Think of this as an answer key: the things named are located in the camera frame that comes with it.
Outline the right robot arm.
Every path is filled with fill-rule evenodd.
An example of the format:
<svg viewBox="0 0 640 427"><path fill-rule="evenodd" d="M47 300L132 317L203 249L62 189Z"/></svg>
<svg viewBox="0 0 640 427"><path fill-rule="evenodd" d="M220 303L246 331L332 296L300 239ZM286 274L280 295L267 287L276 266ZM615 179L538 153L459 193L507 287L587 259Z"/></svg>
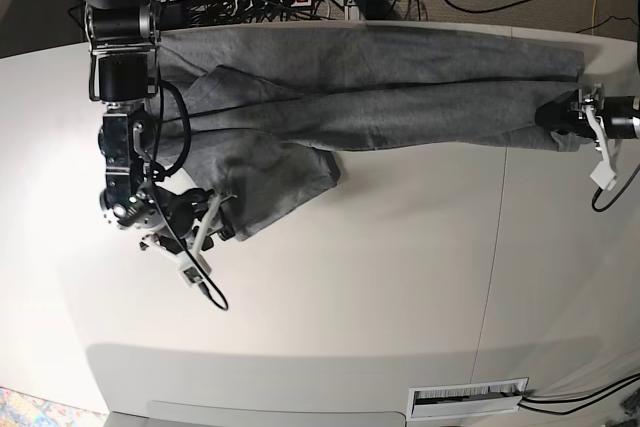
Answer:
<svg viewBox="0 0 640 427"><path fill-rule="evenodd" d="M90 47L89 97L105 105L99 147L105 158L102 208L121 228L142 228L142 249L168 254L192 284L211 269L202 251L212 235L230 232L221 214L224 197L213 189L174 194L160 182L183 168L192 145L187 106L159 66L161 9L168 0L84 0ZM171 94L182 127L182 145L169 167L158 160L164 115L152 114L152 99Z"/></svg>

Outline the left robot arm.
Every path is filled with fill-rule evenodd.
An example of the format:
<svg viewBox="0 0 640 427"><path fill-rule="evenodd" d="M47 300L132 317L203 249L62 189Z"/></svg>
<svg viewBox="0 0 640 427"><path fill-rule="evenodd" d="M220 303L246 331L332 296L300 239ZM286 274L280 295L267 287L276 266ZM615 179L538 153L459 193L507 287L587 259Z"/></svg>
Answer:
<svg viewBox="0 0 640 427"><path fill-rule="evenodd" d="M537 109L536 125L559 135L572 134L600 146L606 140L639 138L639 98L606 96L600 84L579 88Z"/></svg>

